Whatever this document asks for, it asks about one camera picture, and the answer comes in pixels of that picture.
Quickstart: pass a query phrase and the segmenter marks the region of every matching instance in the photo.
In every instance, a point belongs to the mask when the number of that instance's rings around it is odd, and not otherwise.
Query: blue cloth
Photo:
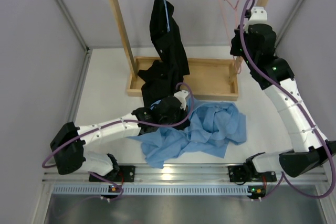
[[[246,119],[234,103],[202,102],[195,99],[190,126],[184,130],[161,127],[157,131],[132,139],[142,142],[146,162],[153,168],[163,168],[169,158],[185,152],[204,152],[224,157],[229,142],[246,142]]]

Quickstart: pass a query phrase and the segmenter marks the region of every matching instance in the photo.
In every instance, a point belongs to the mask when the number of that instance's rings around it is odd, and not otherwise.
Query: metal frame
[[[285,19],[285,23],[282,25],[282,28],[281,28],[280,32],[278,33],[277,40],[275,42],[276,47],[280,44],[282,38],[284,37],[284,35],[288,31],[288,28],[289,28],[290,24],[292,24],[293,20],[298,15],[298,12],[299,12],[299,10],[300,10],[300,8],[301,8],[301,6],[303,5],[304,2],[305,2],[305,0],[297,0],[295,2],[295,4],[293,5],[292,10],[289,12],[288,16]]]
[[[68,113],[68,120],[73,121],[76,118],[77,110],[85,83],[86,74],[89,68],[89,62],[92,50],[89,50],[80,31],[78,30],[68,8],[63,0],[55,0],[61,12],[64,14],[69,26],[72,28],[76,38],[86,51],[82,70],[73,96],[72,106]],[[280,31],[277,45],[287,32],[287,29],[304,0],[298,0],[286,19],[283,29]],[[239,164],[165,164],[164,169],[152,169],[148,165],[137,165],[134,185],[232,185],[228,177],[228,165]],[[325,192],[328,187],[328,179],[323,167],[316,168],[298,178],[291,179],[295,185],[315,185],[318,194]],[[60,176],[55,169],[47,170],[41,182],[38,203],[36,205],[32,223],[44,223],[51,192],[55,184],[88,184],[88,175],[84,173],[74,173],[66,176]],[[260,185],[260,183],[247,183],[247,185]],[[321,206],[328,223],[336,223],[336,193],[328,198],[320,200]]]
[[[82,37],[82,34],[80,33],[75,21],[73,20],[69,9],[67,8],[66,4],[64,3],[63,0],[55,0],[55,3],[58,5],[60,11],[64,15],[64,18],[68,22],[69,26],[71,27],[73,33],[75,34],[78,42],[81,44],[82,48],[84,49],[85,52],[89,51],[89,47],[87,46],[85,40]]]

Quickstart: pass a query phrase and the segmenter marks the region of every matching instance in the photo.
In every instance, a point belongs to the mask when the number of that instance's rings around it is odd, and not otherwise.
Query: white floor
[[[230,58],[228,47],[186,47],[189,58]],[[135,56],[157,56],[154,48],[133,48]],[[76,125],[100,123],[123,116],[143,106],[142,98],[129,97],[126,87],[130,70],[123,49],[94,49],[83,89]],[[238,76],[240,112],[247,118],[247,142],[230,144],[225,157],[205,153],[186,153],[166,163],[242,163],[259,152],[291,149],[286,128],[273,104],[254,81],[246,65]],[[100,146],[102,153],[111,153],[119,164],[144,164],[140,142],[123,138]]]

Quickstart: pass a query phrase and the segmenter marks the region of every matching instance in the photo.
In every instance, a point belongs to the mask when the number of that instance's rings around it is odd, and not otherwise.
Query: metal sheet
[[[316,192],[314,187],[301,189]],[[94,198],[71,209],[85,197],[55,196],[55,213],[49,207],[45,224],[326,223],[318,200],[293,193],[287,186],[262,202],[226,196],[125,196],[111,203]],[[63,218],[55,218],[69,209]]]

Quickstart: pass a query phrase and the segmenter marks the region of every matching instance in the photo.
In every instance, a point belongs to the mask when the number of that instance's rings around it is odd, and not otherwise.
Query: blue hanger
[[[166,0],[163,0],[163,3],[164,3],[164,8],[166,9],[167,31],[169,33],[170,27],[169,27],[169,19],[168,19],[168,10],[167,10],[167,2],[166,2]]]

